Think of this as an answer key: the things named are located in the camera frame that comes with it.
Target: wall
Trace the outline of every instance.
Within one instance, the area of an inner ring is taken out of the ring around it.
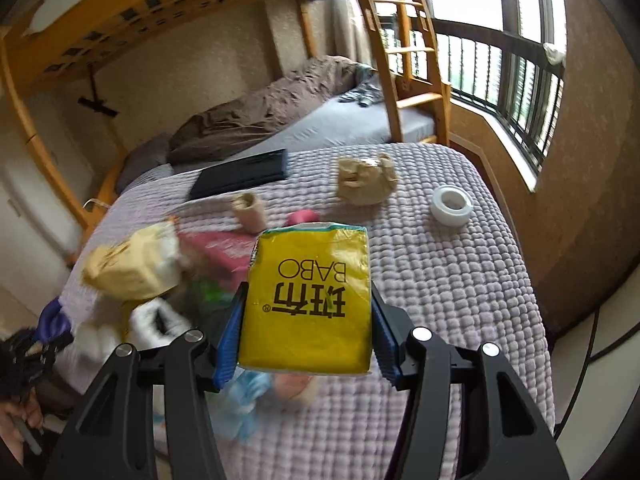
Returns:
[[[39,93],[28,98],[26,104],[53,162],[78,199],[87,199],[94,172],[72,139],[60,113],[58,97]],[[60,254],[74,252],[81,236],[80,228],[31,160],[8,101],[1,96],[0,145],[0,181],[9,195],[42,231],[52,250]]]
[[[318,56],[335,55],[334,1],[319,0],[311,2],[306,8],[310,18]]]
[[[489,158],[552,330],[593,308],[640,250],[640,73],[598,0],[565,7],[562,105],[536,192],[481,118],[456,107],[451,127]]]
[[[4,339],[19,328],[36,326],[38,317],[0,286],[0,338]]]
[[[178,129],[191,115],[268,85],[305,58],[295,0],[267,0],[207,14],[140,44],[96,75],[100,97],[118,110],[131,149]],[[114,159],[100,117],[76,105],[87,82],[63,89],[65,119],[99,174]]]

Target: textured blanket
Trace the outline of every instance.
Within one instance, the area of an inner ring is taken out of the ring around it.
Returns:
[[[353,88],[357,67],[346,57],[312,58],[264,88],[194,115],[171,138],[167,160],[210,162],[240,153]]]
[[[379,206],[355,207],[335,196],[340,156],[388,153],[396,162],[398,190]],[[98,225],[62,293],[74,326],[98,317],[117,320],[117,303],[81,285],[79,269],[96,245],[119,242],[136,229],[177,214],[188,230],[238,227],[229,196],[185,203],[197,172],[125,192]],[[433,190],[460,186],[473,200],[469,223],[459,229],[430,214]],[[254,189],[266,203],[270,226],[302,208],[323,221],[366,226],[371,275],[385,300],[404,308],[415,324],[449,343],[500,346],[552,428],[554,402],[545,331],[527,269],[497,204],[466,158],[444,146],[384,144],[341,146],[290,154],[290,177]],[[58,361],[63,376],[84,391],[97,372],[71,346]],[[398,431],[406,395],[380,375],[375,359],[363,377],[325,377],[316,402],[296,410],[264,402],[262,425],[247,442],[219,443],[230,479],[381,479]],[[460,391],[452,388],[442,477],[452,478],[460,427]]]

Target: white tape roll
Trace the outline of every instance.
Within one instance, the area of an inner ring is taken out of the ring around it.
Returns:
[[[440,186],[433,192],[431,213],[441,224],[460,227],[466,224],[473,211],[471,197],[456,186]]]

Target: yellow package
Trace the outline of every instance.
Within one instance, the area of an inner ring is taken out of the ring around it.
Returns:
[[[240,366],[363,374],[370,356],[367,230],[309,223],[265,231],[249,270]]]
[[[118,300],[149,300],[180,283],[179,255],[174,224],[160,222],[117,246],[96,247],[84,262],[82,280]]]

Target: pink package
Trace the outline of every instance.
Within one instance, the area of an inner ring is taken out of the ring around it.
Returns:
[[[244,232],[178,232],[180,252],[199,274],[216,280],[221,288],[235,292],[246,280],[254,250],[253,235]]]

